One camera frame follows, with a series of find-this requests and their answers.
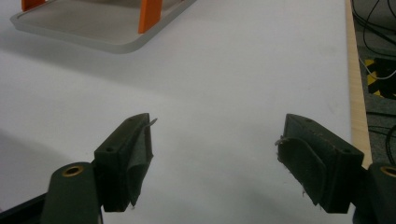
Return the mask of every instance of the plastic tray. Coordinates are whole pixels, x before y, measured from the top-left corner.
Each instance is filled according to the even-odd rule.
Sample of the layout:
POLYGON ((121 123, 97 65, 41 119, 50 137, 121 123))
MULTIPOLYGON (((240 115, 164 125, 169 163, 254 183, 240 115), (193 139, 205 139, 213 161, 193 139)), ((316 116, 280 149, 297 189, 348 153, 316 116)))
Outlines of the plastic tray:
POLYGON ((195 0, 163 0, 160 21, 137 32, 140 0, 51 0, 11 17, 15 28, 112 53, 141 48, 195 0))

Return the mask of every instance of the white tabletop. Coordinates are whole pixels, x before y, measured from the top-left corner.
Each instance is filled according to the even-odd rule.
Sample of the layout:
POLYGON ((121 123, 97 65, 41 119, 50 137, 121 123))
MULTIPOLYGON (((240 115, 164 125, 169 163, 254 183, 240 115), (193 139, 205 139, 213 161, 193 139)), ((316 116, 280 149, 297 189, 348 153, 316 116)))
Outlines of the white tabletop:
POLYGON ((198 0, 147 45, 114 55, 14 29, 0 3, 0 208, 133 115, 158 118, 135 210, 105 223, 351 223, 276 159, 287 113, 349 141, 344 0, 198 0))

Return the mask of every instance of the orange object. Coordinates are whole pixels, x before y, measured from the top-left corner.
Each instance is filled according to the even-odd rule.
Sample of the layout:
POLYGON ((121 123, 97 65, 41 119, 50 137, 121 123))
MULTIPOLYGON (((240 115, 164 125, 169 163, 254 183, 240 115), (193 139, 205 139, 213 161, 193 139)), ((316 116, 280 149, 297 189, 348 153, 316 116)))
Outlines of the orange object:
POLYGON ((30 10, 44 4, 46 0, 22 0, 22 11, 30 10))
POLYGON ((142 0, 138 33, 143 34, 161 18, 163 0, 142 0))

